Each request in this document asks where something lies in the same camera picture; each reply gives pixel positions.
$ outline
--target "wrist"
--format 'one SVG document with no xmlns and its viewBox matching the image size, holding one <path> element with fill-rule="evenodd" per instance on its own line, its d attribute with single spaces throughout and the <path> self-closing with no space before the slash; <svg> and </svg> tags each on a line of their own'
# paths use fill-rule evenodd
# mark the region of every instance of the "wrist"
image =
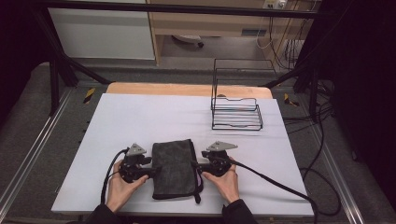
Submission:
<svg viewBox="0 0 396 224">
<path fill-rule="evenodd" d="M 226 198 L 226 200 L 227 200 L 228 204 L 230 204 L 230 203 L 233 203 L 233 202 L 239 200 L 239 196 L 237 196 L 237 195 L 229 196 Z"/>
<path fill-rule="evenodd" d="M 119 207 L 116 204 L 114 204 L 114 203 L 106 203 L 106 206 L 114 214 L 116 214 L 119 211 Z"/>
</svg>

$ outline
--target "black sleeve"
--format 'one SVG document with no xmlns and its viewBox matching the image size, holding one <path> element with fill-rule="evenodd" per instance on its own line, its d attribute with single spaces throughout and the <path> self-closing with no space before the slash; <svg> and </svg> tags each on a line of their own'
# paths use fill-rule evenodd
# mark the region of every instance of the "black sleeve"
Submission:
<svg viewBox="0 0 396 224">
<path fill-rule="evenodd" d="M 223 206 L 222 215 L 226 224 L 257 224 L 247 205 L 242 199 Z"/>
<path fill-rule="evenodd" d="M 108 207 L 101 203 L 88 217 L 87 224 L 121 224 L 121 220 Z"/>
</svg>

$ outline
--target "white cabinet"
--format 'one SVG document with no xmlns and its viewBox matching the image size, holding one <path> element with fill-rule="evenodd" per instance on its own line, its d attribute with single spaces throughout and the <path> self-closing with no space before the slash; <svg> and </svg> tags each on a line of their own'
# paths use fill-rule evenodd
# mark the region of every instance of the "white cabinet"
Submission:
<svg viewBox="0 0 396 224">
<path fill-rule="evenodd" d="M 49 8 L 49 13 L 70 57 L 155 60 L 147 12 Z"/>
</svg>

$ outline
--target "white cable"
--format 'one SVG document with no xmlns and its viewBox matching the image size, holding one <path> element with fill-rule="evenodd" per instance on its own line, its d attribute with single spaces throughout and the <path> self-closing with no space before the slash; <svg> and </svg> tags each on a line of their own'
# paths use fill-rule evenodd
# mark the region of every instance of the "white cable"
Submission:
<svg viewBox="0 0 396 224">
<path fill-rule="evenodd" d="M 261 30 L 262 30 L 262 21 L 260 21 L 259 31 L 256 34 L 256 45 L 257 45 L 257 48 L 259 48 L 259 49 L 266 49 L 266 48 L 268 48 L 268 46 L 270 46 L 270 44 L 274 41 L 274 39 L 272 38 L 271 41 L 265 47 L 260 46 L 259 33 L 260 33 Z M 274 33 L 271 34 L 271 35 L 276 35 L 276 28 L 274 30 Z"/>
<path fill-rule="evenodd" d="M 311 7 L 311 10 L 310 10 L 310 11 L 314 10 L 315 5 L 317 4 L 317 1 L 318 1 L 318 0 L 315 0 L 314 5 Z"/>
</svg>

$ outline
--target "black cable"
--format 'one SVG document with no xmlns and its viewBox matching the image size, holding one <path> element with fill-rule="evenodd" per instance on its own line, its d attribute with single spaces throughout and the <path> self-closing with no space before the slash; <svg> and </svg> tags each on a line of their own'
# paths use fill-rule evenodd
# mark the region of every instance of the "black cable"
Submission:
<svg viewBox="0 0 396 224">
<path fill-rule="evenodd" d="M 283 68 L 283 69 L 288 69 L 288 67 L 286 67 L 286 66 L 281 62 L 281 60 L 279 59 L 279 57 L 278 57 L 277 54 L 276 54 L 275 47 L 274 47 L 274 43 L 273 43 L 273 38 L 272 38 L 272 29 L 273 29 L 273 26 L 274 26 L 274 18 L 270 17 L 269 33 L 270 33 L 270 47 L 271 47 L 271 50 L 272 50 L 273 53 L 274 53 L 276 64 L 277 64 L 279 67 Z"/>
<path fill-rule="evenodd" d="M 322 178 L 329 186 L 330 188 L 332 188 L 332 191 L 334 191 L 335 196 L 337 197 L 337 208 L 335 209 L 334 212 L 331 213 L 326 213 L 326 212 L 322 212 L 320 210 L 318 210 L 318 213 L 320 213 L 323 216 L 327 216 L 327 217 L 333 217 L 335 215 L 337 215 L 340 211 L 341 211 L 341 198 L 340 195 L 338 194 L 337 190 L 335 189 L 334 185 L 324 176 L 322 175 L 320 172 L 318 172 L 317 170 L 314 169 L 307 169 L 307 168 L 300 168 L 300 171 L 305 170 L 305 172 L 313 172 L 314 174 L 318 175 L 320 178 Z"/>
<path fill-rule="evenodd" d="M 285 51 L 283 51 L 286 60 L 288 59 L 289 44 L 290 44 L 290 40 L 286 42 Z"/>
<path fill-rule="evenodd" d="M 326 107 L 325 109 L 322 109 L 321 111 L 313 114 L 313 116 L 318 117 L 319 113 L 325 114 L 325 113 L 330 112 L 332 110 L 333 110 L 332 106 L 329 106 L 329 107 Z M 283 121 L 310 121 L 310 120 L 312 120 L 312 117 L 310 115 L 309 116 L 304 116 L 304 117 L 284 117 L 283 118 Z"/>
<path fill-rule="evenodd" d="M 323 118 L 322 120 L 325 120 L 327 117 L 329 117 L 329 116 L 332 114 L 332 112 L 333 112 L 332 106 L 327 107 L 327 108 L 325 109 L 325 111 L 322 111 L 321 114 L 320 114 L 321 117 L 324 116 L 324 117 L 322 117 L 322 118 Z M 297 124 L 297 123 L 307 122 L 307 121 L 311 121 L 311 120 L 312 120 L 311 117 L 283 118 L 283 121 L 284 121 L 284 123 L 285 123 L 285 126 L 286 126 L 286 125 L 291 125 L 291 124 Z"/>
<path fill-rule="evenodd" d="M 297 46 L 299 41 L 301 41 L 301 36 L 303 34 L 303 30 L 304 30 L 304 26 L 306 25 L 308 20 L 303 20 L 300 24 L 300 29 L 299 31 L 296 33 L 294 39 L 291 40 L 291 44 L 289 48 L 285 48 L 285 58 L 288 61 L 288 68 L 289 71 L 292 70 L 292 68 L 294 68 L 295 64 L 297 63 L 298 60 L 298 50 L 297 50 Z"/>
<path fill-rule="evenodd" d="M 223 158 L 219 158 L 219 157 L 211 157 L 211 156 L 208 156 L 207 158 L 210 159 L 210 160 L 227 161 L 227 162 L 229 162 L 231 164 L 235 164 L 237 166 L 243 167 L 243 168 L 249 170 L 250 172 L 254 173 L 255 175 L 258 175 L 259 177 L 261 177 L 264 180 L 268 181 L 269 183 L 271 183 L 271 184 L 273 184 L 273 185 L 275 185 L 275 186 L 277 186 L 277 187 L 279 187 L 279 188 L 281 188 L 281 189 L 283 189 L 285 191 L 288 191 L 288 192 L 290 192 L 292 194 L 295 194 L 295 195 L 297 195 L 297 196 L 309 201 L 311 203 L 311 205 L 312 205 L 312 209 L 314 210 L 314 223 L 318 223 L 318 206 L 315 203 L 315 201 L 312 200 L 310 197 L 300 193 L 299 191 L 297 191 L 295 189 L 291 189 L 289 187 L 286 187 L 286 186 L 276 182 L 275 180 L 271 179 L 270 177 L 268 177 L 266 175 L 260 174 L 259 172 L 257 172 L 255 170 L 253 170 L 252 168 L 242 164 L 241 162 L 232 161 L 232 160 L 228 160 L 228 159 L 223 159 Z"/>
<path fill-rule="evenodd" d="M 323 132 L 323 124 L 322 124 L 322 120 L 320 118 L 320 112 L 323 108 L 323 106 L 325 106 L 327 103 L 323 104 L 320 106 L 319 108 L 319 113 L 318 113 L 318 124 L 319 124 L 319 128 L 320 128 L 320 132 L 321 132 L 321 137 L 320 137 L 320 146 L 319 146 L 319 150 L 317 155 L 315 156 L 315 158 L 311 161 L 311 163 L 308 166 L 308 170 L 310 170 L 312 168 L 312 166 L 315 164 L 315 162 L 318 160 L 321 151 L 323 150 L 323 143 L 324 143 L 324 132 Z M 305 172 L 303 175 L 303 180 L 305 180 L 306 176 L 308 175 L 308 172 Z"/>
<path fill-rule="evenodd" d="M 326 86 L 323 81 L 321 80 L 318 85 L 322 88 L 322 91 L 319 91 L 329 97 L 332 97 L 334 95 L 334 83 L 332 82 L 332 87 L 329 88 L 328 86 Z"/>
<path fill-rule="evenodd" d="M 331 114 L 327 114 L 326 117 L 323 118 L 323 120 L 325 120 L 326 118 L 328 118 L 330 115 L 331 115 Z M 306 128 L 312 127 L 312 126 L 314 126 L 314 125 L 317 125 L 317 124 L 316 124 L 316 123 L 309 124 L 309 125 L 307 125 L 307 126 L 305 126 L 305 127 L 303 127 L 303 128 L 300 128 L 300 129 L 298 129 L 298 130 L 294 130 L 294 131 L 292 131 L 292 132 L 289 132 L 288 134 L 297 133 L 297 132 L 299 132 L 299 131 L 301 131 L 301 130 L 304 130 L 304 129 L 306 129 Z"/>
<path fill-rule="evenodd" d="M 109 175 L 108 177 L 113 176 L 114 174 L 118 174 L 120 171 L 114 172 L 113 174 Z"/>
<path fill-rule="evenodd" d="M 308 59 L 314 52 L 316 52 L 318 50 L 318 47 L 320 47 L 321 45 L 323 45 L 323 43 L 326 41 L 327 38 L 329 38 L 329 36 L 331 36 L 331 33 L 334 32 L 335 28 L 337 28 L 337 26 L 340 24 L 341 20 L 344 18 L 344 16 L 347 14 L 347 11 L 350 9 L 350 7 L 352 6 L 352 4 L 355 2 L 356 0 L 349 0 L 349 2 L 347 3 L 347 6 L 345 7 L 345 10 L 341 13 L 340 17 L 338 18 L 337 22 L 335 23 L 334 26 L 332 26 L 329 29 L 329 32 L 327 32 L 320 40 L 319 42 L 305 55 L 305 57 L 303 59 L 300 60 L 299 64 L 304 63 L 304 61 L 306 59 Z"/>
<path fill-rule="evenodd" d="M 119 153 L 117 153 L 117 155 L 114 157 L 114 159 L 113 159 L 113 161 L 111 162 L 111 164 L 110 164 L 110 167 L 108 167 L 108 170 L 107 170 L 107 174 L 106 174 L 106 178 L 105 178 L 105 181 L 104 181 L 104 183 L 103 183 L 103 187 L 102 187 L 102 194 L 101 194 L 101 198 L 100 198 L 100 203 L 105 203 L 106 202 L 106 188 L 107 188 L 107 182 L 108 182 L 108 179 L 111 177 L 111 175 L 110 175 L 110 171 L 111 171 L 111 168 L 113 168 L 113 165 L 114 165 L 114 162 L 116 162 L 116 159 L 119 157 L 119 155 L 121 154 L 121 153 L 127 153 L 128 152 L 128 148 L 126 148 L 126 149 L 124 149 L 124 150 L 121 150 Z"/>
</svg>

